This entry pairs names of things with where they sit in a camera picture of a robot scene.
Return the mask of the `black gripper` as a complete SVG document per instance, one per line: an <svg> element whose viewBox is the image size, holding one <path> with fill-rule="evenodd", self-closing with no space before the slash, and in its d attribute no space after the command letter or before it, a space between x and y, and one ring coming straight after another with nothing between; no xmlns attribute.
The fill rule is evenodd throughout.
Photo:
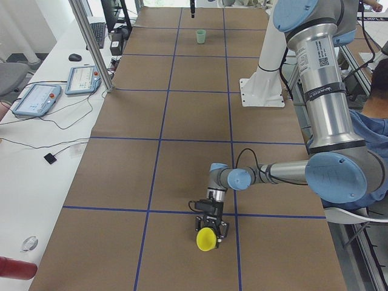
<svg viewBox="0 0 388 291"><path fill-rule="evenodd" d="M229 223L222 221L217 216L203 215L195 218L195 231L198 232L204 227L211 228L217 237L217 242L221 243L227 237L229 232Z"/></svg>

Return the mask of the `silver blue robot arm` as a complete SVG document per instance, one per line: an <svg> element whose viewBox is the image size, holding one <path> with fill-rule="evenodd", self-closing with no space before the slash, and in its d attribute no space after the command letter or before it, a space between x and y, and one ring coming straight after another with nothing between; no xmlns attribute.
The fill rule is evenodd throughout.
<svg viewBox="0 0 388 291"><path fill-rule="evenodd" d="M212 250L227 236L222 218L228 189L245 190L258 183L308 185L325 206L362 209L381 201L387 192L386 159L367 148L362 124L346 101L335 54L356 34L357 1L278 1L271 12L273 26L295 52L304 101L312 128L306 161L230 168L214 163L205 199L190 201L197 213L196 243Z"/></svg>

